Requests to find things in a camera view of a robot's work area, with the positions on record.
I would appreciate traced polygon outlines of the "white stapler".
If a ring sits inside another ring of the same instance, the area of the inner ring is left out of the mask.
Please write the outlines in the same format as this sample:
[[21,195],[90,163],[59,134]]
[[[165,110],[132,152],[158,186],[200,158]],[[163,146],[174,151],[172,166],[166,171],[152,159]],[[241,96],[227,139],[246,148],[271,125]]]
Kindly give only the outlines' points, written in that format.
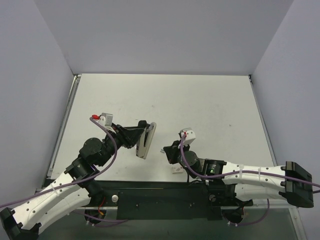
[[138,158],[147,158],[156,128],[157,124],[155,122],[148,123],[144,128],[143,133],[136,144],[136,156]]

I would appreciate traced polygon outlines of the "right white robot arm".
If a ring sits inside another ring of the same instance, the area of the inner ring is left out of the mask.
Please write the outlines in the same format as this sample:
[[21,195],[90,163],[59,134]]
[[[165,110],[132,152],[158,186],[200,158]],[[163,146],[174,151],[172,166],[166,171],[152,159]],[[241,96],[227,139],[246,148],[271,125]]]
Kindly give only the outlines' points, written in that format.
[[312,175],[294,161],[272,167],[250,166],[199,158],[189,145],[180,145],[176,140],[163,147],[168,162],[180,164],[194,179],[223,186],[224,201],[230,205],[238,201],[279,199],[298,208],[314,207]]

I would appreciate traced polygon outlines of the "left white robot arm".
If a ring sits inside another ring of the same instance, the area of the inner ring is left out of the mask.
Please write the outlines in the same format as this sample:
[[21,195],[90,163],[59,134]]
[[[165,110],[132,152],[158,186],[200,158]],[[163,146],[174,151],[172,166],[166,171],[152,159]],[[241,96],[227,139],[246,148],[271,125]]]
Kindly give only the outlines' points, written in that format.
[[96,177],[114,164],[122,147],[136,147],[136,156],[145,159],[157,127],[146,120],[123,127],[103,115],[92,115],[90,121],[105,132],[104,139],[87,139],[78,157],[40,192],[14,201],[14,208],[1,205],[0,220],[9,239],[36,240],[46,227],[77,208],[99,205],[105,193]]

